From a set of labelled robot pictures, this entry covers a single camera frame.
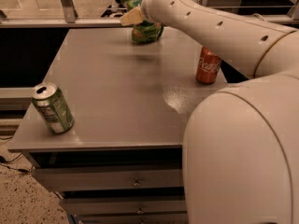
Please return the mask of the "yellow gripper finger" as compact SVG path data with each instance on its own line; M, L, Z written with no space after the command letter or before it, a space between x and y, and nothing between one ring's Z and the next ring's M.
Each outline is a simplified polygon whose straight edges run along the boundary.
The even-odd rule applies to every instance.
M140 7L134 7L129 12L120 17L120 23L123 26L139 24L144 20Z

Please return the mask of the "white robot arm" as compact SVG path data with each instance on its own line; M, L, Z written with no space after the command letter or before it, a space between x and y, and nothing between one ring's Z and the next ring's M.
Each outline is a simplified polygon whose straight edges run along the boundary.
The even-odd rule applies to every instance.
M298 31L210 7L142 0L121 24L160 22L247 81L209 95L183 139L190 224L299 224Z

